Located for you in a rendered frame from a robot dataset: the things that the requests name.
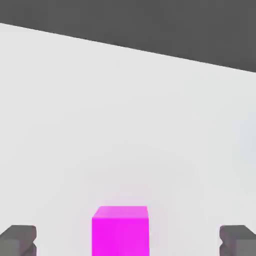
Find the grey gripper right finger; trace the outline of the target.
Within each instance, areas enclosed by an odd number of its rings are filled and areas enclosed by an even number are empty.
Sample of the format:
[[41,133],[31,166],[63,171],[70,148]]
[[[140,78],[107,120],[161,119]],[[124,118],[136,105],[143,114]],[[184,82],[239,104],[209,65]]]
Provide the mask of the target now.
[[222,225],[219,256],[256,256],[256,234],[245,225]]

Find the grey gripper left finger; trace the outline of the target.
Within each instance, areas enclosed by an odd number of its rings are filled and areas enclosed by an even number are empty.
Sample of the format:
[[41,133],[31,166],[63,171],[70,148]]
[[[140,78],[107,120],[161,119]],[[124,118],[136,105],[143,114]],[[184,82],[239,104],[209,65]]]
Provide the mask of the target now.
[[37,256],[34,225],[11,225],[0,234],[0,256]]

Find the small magenta cube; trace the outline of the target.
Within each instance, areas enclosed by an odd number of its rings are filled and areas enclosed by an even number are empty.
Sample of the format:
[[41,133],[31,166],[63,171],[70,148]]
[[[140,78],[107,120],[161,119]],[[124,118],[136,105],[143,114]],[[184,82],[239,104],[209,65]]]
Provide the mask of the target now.
[[91,219],[91,256],[150,256],[146,206],[100,206]]

